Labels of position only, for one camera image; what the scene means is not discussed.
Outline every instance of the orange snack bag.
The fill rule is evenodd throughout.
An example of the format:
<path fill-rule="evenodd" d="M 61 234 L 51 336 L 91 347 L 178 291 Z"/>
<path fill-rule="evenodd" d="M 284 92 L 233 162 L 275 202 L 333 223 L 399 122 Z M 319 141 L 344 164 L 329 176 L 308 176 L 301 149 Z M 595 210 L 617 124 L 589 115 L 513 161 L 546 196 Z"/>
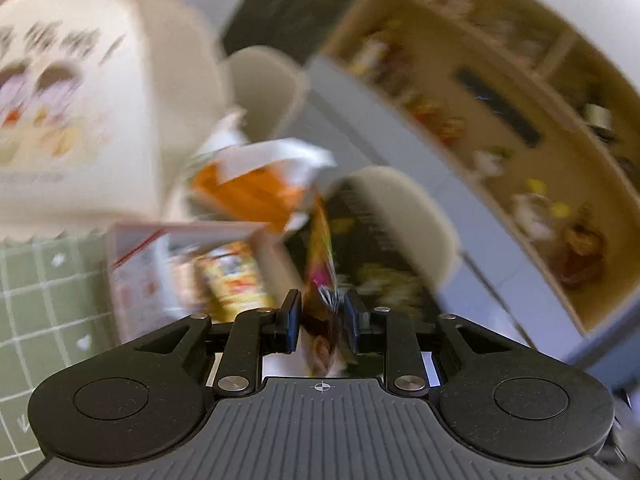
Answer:
<path fill-rule="evenodd" d="M 222 130 L 209 140 L 217 149 L 191 181 L 194 198 L 237 220 L 265 222 L 276 234 L 302 207 L 318 172 L 335 165 L 330 152 L 298 139 L 247 144 Z"/>
<path fill-rule="evenodd" d="M 300 187 L 288 186 L 270 168 L 258 168 L 220 184 L 215 164 L 198 172 L 191 190 L 205 205 L 222 209 L 239 220 L 269 223 L 278 234 L 284 231 L 305 193 Z"/>

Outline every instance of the crosshair marking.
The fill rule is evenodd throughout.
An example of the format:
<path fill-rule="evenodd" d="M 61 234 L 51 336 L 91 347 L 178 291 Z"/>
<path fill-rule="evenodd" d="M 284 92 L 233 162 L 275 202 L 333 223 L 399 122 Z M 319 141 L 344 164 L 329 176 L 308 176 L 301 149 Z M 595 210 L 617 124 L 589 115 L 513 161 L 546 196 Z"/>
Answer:
<path fill-rule="evenodd" d="M 322 383 L 318 383 L 315 384 L 313 386 L 313 389 L 318 390 L 319 392 L 325 392 L 327 391 L 329 388 L 335 388 L 335 386 L 329 386 L 327 383 L 322 382 Z"/>

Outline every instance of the green cutting mat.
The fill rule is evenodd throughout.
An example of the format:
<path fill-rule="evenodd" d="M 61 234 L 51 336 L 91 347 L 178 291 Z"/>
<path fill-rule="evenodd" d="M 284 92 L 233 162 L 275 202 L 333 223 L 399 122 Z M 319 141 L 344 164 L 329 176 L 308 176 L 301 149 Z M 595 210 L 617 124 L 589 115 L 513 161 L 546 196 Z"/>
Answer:
<path fill-rule="evenodd" d="M 43 458 L 27 419 L 51 374 L 115 343 L 101 234 L 0 242 L 0 479 Z"/>

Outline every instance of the colorful snack package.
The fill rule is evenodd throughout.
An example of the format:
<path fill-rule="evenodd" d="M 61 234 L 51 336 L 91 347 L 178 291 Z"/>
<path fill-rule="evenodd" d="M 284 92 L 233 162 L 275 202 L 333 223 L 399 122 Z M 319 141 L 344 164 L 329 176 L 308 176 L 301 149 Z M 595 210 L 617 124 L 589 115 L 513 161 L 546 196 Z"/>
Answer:
<path fill-rule="evenodd" d="M 169 260 L 174 287 L 180 302 L 190 312 L 208 311 L 211 304 L 211 293 L 200 276 L 196 262 L 197 256 L 194 252 L 197 249 L 187 248 L 171 256 Z"/>
<path fill-rule="evenodd" d="M 246 242 L 213 249 L 200 256 L 197 265 L 215 297 L 211 315 L 218 321 L 233 321 L 245 310 L 272 306 Z"/>
<path fill-rule="evenodd" d="M 300 318 L 303 351 L 311 376 L 325 377 L 334 363 L 340 319 L 329 224 L 322 197 L 317 193 L 305 285 Z"/>

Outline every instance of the snack bag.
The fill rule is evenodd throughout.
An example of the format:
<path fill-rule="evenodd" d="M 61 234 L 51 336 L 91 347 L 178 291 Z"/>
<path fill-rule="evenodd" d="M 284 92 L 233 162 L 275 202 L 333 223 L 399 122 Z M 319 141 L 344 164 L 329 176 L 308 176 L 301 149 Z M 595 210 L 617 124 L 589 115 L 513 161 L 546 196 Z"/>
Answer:
<path fill-rule="evenodd" d="M 242 144 L 232 139 L 195 175 L 191 192 L 208 209 L 266 222 L 280 234 L 318 172 L 334 165 L 330 152 L 302 140 Z"/>
<path fill-rule="evenodd" d="M 198 246 L 187 247 L 169 258 L 172 282 L 180 302 L 191 312 L 211 314 L 211 294 L 198 268 Z"/>
<path fill-rule="evenodd" d="M 324 377 L 334 363 L 340 319 L 331 235 L 324 203 L 319 194 L 315 198 L 309 238 L 300 325 L 303 330 L 303 351 L 310 374 Z"/>
<path fill-rule="evenodd" d="M 200 256 L 197 261 L 214 297 L 212 316 L 233 321 L 240 312 L 270 307 L 258 263 L 246 242 L 232 242 Z"/>

